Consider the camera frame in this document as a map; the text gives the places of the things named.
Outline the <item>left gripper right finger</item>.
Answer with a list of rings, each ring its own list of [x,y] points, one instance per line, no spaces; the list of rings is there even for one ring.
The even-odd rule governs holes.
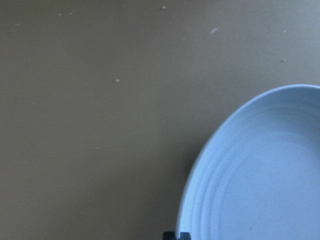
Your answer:
[[[189,232],[181,232],[179,240],[191,240],[191,234]]]

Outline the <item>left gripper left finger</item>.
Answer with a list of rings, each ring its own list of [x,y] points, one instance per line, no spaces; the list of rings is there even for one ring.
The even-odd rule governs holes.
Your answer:
[[[162,239],[163,240],[176,240],[176,234],[174,231],[165,231],[162,234]]]

